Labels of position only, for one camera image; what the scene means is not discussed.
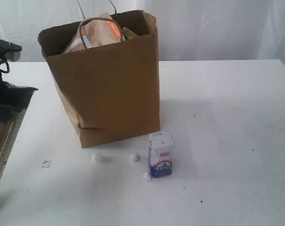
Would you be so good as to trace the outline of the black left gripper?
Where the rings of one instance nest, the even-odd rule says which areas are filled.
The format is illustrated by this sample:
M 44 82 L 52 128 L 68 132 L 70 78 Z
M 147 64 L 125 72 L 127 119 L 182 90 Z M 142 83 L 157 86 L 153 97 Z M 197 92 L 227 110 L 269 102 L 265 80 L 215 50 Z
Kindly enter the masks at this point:
M 27 109 L 37 88 L 19 87 L 2 79 L 0 72 L 0 122 L 8 122 L 14 113 Z

